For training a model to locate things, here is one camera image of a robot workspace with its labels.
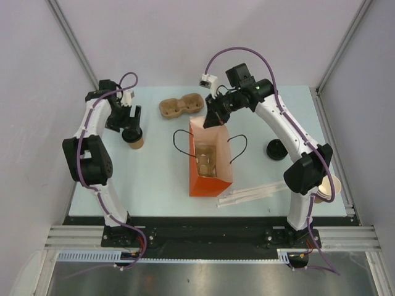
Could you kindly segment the brown paper coffee cup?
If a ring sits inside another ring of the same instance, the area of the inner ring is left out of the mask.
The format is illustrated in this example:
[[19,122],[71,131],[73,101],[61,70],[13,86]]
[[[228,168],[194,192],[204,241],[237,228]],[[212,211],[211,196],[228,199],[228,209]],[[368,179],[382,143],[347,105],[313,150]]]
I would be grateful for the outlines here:
[[144,139],[143,139],[143,137],[141,137],[136,141],[129,142],[128,145],[130,146],[131,149],[134,149],[134,150],[140,149],[144,145]]

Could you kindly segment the brown pulp cup carrier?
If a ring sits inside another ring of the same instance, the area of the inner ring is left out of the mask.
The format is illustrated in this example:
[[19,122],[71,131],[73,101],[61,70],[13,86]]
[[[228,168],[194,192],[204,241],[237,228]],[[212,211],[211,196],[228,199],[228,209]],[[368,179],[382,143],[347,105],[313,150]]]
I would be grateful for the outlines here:
[[196,146],[195,156],[198,175],[208,178],[216,178],[216,148],[214,146]]

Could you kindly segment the orange paper bag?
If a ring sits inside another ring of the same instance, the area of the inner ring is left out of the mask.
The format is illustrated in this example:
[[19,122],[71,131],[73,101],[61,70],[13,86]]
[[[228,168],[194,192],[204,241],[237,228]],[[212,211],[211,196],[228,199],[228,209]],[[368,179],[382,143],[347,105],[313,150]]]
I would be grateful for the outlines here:
[[[247,149],[248,139],[243,134],[231,137],[225,125],[204,128],[205,117],[190,117],[188,129],[178,129],[172,135],[173,146],[189,158],[189,196],[217,197],[233,184],[232,163]],[[176,144],[176,134],[188,135],[189,151]],[[244,147],[231,155],[230,141],[241,137]]]

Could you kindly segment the black plastic cup lid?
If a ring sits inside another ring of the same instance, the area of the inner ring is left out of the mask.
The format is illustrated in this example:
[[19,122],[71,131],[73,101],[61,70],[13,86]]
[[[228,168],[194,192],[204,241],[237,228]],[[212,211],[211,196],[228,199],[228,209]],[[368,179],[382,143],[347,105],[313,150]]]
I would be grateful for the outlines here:
[[122,139],[129,144],[138,142],[142,137],[142,129],[124,129],[122,131]]

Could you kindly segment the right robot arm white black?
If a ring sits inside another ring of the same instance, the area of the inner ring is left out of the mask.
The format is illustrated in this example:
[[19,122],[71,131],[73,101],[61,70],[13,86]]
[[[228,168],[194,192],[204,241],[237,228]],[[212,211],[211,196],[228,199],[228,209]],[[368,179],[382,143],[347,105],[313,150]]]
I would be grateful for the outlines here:
[[273,80],[255,80],[246,64],[239,64],[226,72],[231,90],[219,93],[216,76],[204,73],[200,86],[208,88],[207,113],[204,128],[222,126],[232,112],[249,108],[263,119],[285,147],[293,164],[284,172],[285,184],[291,191],[285,241],[291,247],[300,247],[311,232],[314,194],[329,170],[333,149],[321,145],[302,128],[285,107]]

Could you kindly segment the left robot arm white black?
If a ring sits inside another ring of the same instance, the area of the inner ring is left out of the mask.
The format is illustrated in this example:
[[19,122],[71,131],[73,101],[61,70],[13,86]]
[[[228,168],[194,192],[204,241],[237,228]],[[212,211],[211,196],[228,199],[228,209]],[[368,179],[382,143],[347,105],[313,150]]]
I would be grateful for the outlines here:
[[102,141],[104,130],[109,129],[120,133],[132,149],[142,147],[141,106],[131,106],[133,96],[130,87],[101,80],[98,90],[85,97],[86,110],[78,131],[62,142],[72,179],[95,196],[103,212],[102,247],[130,247],[142,241],[117,196],[112,183],[113,163]]

